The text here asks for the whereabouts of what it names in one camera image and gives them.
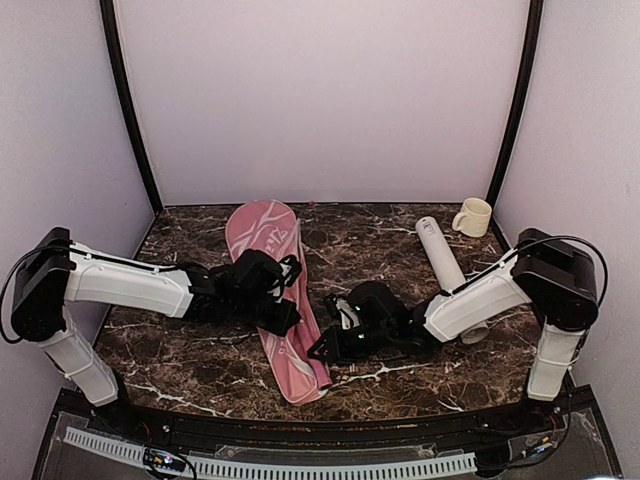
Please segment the pink racket cover bag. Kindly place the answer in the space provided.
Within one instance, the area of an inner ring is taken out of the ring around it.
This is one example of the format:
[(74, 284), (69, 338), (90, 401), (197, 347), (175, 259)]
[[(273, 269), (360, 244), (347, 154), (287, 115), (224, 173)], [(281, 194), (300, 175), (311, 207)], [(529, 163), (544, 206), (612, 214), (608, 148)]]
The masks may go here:
[(294, 302), (300, 321), (286, 336), (259, 331), (263, 350), (284, 399), (300, 406), (322, 398), (331, 386), (325, 364), (307, 357), (307, 350), (321, 336), (307, 291), (308, 272), (300, 222), (294, 211), (278, 200), (246, 203), (227, 221), (225, 239), (232, 260), (247, 249), (265, 252), (276, 260), (292, 254), (302, 271), (284, 298)]

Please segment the white shuttlecock tube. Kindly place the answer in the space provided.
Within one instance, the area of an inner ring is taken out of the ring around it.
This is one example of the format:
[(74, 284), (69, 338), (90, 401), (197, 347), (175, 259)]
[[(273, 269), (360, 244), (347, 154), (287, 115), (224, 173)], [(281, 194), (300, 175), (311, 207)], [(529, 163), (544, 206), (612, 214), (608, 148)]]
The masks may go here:
[[(466, 278), (437, 221), (431, 216), (423, 217), (416, 222), (415, 228), (441, 289), (453, 290), (465, 283)], [(471, 345), (488, 334), (489, 327), (482, 321), (464, 330), (459, 337), (463, 344)]]

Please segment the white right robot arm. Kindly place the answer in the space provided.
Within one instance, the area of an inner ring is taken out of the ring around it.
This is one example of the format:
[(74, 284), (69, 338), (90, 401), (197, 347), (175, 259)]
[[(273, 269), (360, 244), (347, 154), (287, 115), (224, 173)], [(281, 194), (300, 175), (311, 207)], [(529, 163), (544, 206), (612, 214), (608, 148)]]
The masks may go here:
[(337, 322), (307, 355), (327, 365), (346, 365), (385, 348), (405, 355), (432, 353), (464, 330), (528, 305), (543, 318), (541, 336), (527, 398), (511, 410), (510, 424), (530, 434), (547, 420), (547, 402), (558, 396), (582, 338), (598, 318), (607, 288), (596, 284), (594, 264), (603, 260), (584, 239), (529, 228), (491, 266), (412, 309), (380, 281), (364, 282), (346, 296), (327, 296), (326, 308)]

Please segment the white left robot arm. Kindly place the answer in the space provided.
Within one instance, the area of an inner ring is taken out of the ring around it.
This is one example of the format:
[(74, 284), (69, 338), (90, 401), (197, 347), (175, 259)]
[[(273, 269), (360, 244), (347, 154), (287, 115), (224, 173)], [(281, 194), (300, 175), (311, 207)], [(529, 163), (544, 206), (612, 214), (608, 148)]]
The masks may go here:
[(38, 345), (120, 436), (141, 427), (126, 390), (77, 330), (69, 302), (90, 302), (162, 314), (187, 322), (240, 321), (284, 336), (299, 320), (286, 299), (302, 272), (293, 255), (276, 260), (248, 249), (232, 263), (208, 269), (196, 263), (161, 266), (125, 259), (74, 242), (56, 227), (11, 268), (1, 288), (13, 294), (8, 344)]

